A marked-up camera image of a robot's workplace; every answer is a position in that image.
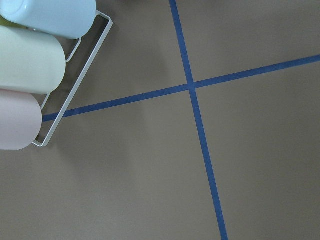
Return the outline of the pink cup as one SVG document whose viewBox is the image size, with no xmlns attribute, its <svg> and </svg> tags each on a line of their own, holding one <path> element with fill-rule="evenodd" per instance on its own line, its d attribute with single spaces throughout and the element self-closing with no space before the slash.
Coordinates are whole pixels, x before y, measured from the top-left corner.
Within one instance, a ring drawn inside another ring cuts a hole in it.
<svg viewBox="0 0 320 240">
<path fill-rule="evenodd" d="M 0 149 L 17 151 L 28 147 L 42 126 L 42 111 L 30 93 L 0 91 Z"/>
</svg>

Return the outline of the white cup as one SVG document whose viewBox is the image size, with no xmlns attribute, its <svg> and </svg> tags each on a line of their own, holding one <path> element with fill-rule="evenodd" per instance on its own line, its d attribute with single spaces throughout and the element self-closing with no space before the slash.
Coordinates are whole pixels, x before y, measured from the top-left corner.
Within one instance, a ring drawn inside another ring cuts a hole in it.
<svg viewBox="0 0 320 240">
<path fill-rule="evenodd" d="M 0 88 L 45 95 L 61 84 L 66 58 L 52 35 L 9 26 L 0 27 Z"/>
</svg>

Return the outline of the light blue cup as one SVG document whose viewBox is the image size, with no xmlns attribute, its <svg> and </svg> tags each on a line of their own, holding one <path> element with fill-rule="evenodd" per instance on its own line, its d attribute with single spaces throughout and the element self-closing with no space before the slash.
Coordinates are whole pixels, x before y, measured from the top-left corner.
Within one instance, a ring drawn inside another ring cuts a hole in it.
<svg viewBox="0 0 320 240">
<path fill-rule="evenodd" d="M 91 29 L 95 0 L 2 0 L 0 15 L 15 24 L 75 40 Z"/>
</svg>

